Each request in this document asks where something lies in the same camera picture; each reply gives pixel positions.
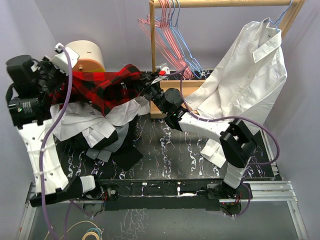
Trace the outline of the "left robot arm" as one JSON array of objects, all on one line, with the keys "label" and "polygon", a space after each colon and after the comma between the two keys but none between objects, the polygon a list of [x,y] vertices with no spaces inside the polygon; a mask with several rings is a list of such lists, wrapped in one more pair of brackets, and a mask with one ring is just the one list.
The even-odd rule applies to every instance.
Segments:
[{"label": "left robot arm", "polygon": [[54,136],[45,137],[53,125],[51,93],[68,79],[67,73],[47,57],[37,61],[27,54],[9,59],[6,70],[13,81],[5,96],[7,107],[25,144],[34,175],[31,206],[51,205],[85,194],[99,199],[103,195],[102,185],[92,175],[69,180],[62,169]]}]

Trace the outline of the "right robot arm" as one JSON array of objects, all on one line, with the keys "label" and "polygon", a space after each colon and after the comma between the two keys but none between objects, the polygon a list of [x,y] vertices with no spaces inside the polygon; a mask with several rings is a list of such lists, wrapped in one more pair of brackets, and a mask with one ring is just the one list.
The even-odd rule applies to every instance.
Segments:
[{"label": "right robot arm", "polygon": [[164,121],[171,129],[195,133],[220,142],[227,161],[227,170],[222,183],[216,186],[213,192],[230,199],[235,198],[241,192],[240,185],[252,154],[257,148],[253,134],[238,118],[233,118],[226,124],[226,130],[217,133],[216,121],[201,118],[188,111],[181,90],[163,90],[160,87],[160,81],[164,77],[164,71],[145,74],[139,80],[138,90],[148,95],[156,107],[165,114]]}]

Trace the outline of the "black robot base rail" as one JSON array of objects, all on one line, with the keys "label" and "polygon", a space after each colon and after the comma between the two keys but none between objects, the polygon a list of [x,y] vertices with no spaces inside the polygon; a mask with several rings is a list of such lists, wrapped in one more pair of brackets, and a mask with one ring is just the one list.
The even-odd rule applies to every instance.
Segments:
[{"label": "black robot base rail", "polygon": [[167,180],[100,180],[98,195],[83,196],[82,201],[102,204],[106,211],[127,209],[177,210],[205,209],[219,211],[221,207],[235,207],[253,198],[249,183],[236,190],[222,179],[167,179]]}]

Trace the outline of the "red black plaid shirt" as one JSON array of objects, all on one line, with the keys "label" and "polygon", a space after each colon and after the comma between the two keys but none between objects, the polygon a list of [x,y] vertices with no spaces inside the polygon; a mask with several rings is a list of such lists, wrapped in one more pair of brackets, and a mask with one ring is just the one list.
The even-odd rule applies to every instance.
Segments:
[{"label": "red black plaid shirt", "polygon": [[128,64],[118,72],[72,73],[69,101],[84,102],[106,116],[113,108],[138,97],[144,85],[143,73]]}]

